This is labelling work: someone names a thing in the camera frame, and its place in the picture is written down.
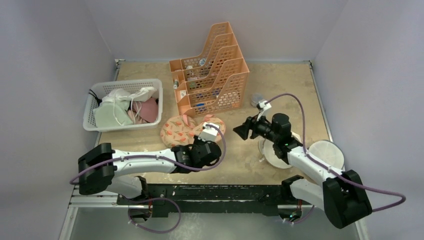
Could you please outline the floral mesh laundry bag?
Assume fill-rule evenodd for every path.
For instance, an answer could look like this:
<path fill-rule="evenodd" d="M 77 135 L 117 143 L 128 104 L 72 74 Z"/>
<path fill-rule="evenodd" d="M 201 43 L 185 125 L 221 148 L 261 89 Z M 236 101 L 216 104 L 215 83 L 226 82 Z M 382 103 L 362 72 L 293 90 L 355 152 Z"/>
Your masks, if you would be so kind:
<path fill-rule="evenodd" d="M 226 131 L 224 122 L 213 114 L 206 115 L 199 122 L 184 114 L 168 119 L 160 130 L 160 137 L 168 148 L 192 144 L 194 136 L 201 133 L 203 125 L 206 123 L 218 125 L 223 134 Z"/>

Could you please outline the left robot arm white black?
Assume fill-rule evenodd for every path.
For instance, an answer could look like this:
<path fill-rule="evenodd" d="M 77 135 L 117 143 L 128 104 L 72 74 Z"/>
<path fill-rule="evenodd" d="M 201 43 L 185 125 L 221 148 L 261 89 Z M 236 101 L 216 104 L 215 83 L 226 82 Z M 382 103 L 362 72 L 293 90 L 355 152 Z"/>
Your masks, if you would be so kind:
<path fill-rule="evenodd" d="M 138 205 L 149 199 L 147 181 L 140 173 L 189 174 L 216 168 L 227 152 L 225 143 L 203 141 L 177 145 L 160 151 L 129 152 L 101 143 L 78 159 L 78 174 L 70 180 L 79 194 L 107 191 L 131 199 Z"/>

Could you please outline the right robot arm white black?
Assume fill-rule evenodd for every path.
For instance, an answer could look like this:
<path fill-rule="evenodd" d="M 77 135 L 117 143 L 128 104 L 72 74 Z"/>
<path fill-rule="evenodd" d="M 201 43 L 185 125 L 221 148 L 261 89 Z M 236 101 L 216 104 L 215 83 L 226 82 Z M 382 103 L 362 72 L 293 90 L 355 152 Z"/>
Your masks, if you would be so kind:
<path fill-rule="evenodd" d="M 313 182 L 301 176 L 281 183 L 280 196 L 288 204 L 304 200 L 324 211 L 333 226 L 342 229 L 366 216 L 373 210 L 367 193 L 361 188 L 362 180 L 353 170 L 343 171 L 307 152 L 291 132 L 289 117 L 276 113 L 272 120 L 265 116 L 249 116 L 233 128 L 243 140 L 262 137 L 272 142 L 274 154 L 286 164 L 301 170 Z"/>

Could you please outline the white round mesh laundry bag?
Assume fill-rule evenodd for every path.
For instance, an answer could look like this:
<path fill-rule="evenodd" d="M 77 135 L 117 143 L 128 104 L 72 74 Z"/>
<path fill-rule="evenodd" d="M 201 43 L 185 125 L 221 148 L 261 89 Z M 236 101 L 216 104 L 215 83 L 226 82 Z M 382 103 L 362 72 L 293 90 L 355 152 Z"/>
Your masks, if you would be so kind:
<path fill-rule="evenodd" d="M 261 161 L 265 160 L 270 165 L 278 169 L 290 169 L 292 166 L 285 163 L 282 159 L 278 158 L 275 154 L 273 143 L 263 137 L 259 138 L 258 149 L 262 154 Z"/>

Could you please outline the white round bag near edge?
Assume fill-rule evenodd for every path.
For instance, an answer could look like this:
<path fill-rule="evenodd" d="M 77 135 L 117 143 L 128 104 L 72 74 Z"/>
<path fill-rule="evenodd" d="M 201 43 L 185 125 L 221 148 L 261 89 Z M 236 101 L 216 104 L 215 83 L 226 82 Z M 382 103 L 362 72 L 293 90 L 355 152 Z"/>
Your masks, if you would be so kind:
<path fill-rule="evenodd" d="M 314 142 L 308 151 L 316 158 L 324 161 L 332 167 L 345 169 L 345 158 L 341 149 L 329 140 L 319 140 Z"/>

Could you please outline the orange file organizer rack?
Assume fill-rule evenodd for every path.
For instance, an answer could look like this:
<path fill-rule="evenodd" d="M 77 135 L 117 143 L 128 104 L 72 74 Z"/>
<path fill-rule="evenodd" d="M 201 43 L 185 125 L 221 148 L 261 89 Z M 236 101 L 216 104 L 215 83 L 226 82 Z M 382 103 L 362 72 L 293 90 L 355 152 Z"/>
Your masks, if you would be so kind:
<path fill-rule="evenodd" d="M 242 107 L 249 68 L 229 22 L 210 27 L 202 52 L 169 61 L 179 115 L 193 118 Z"/>

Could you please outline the white plastic basket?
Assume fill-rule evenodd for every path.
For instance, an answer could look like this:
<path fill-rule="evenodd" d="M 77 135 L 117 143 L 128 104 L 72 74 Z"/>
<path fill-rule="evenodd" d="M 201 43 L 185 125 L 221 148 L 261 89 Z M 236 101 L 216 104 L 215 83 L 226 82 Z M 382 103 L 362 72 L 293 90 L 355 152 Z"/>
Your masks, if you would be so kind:
<path fill-rule="evenodd" d="M 157 128 L 163 92 L 157 78 L 96 83 L 88 91 L 83 128 L 102 133 Z"/>

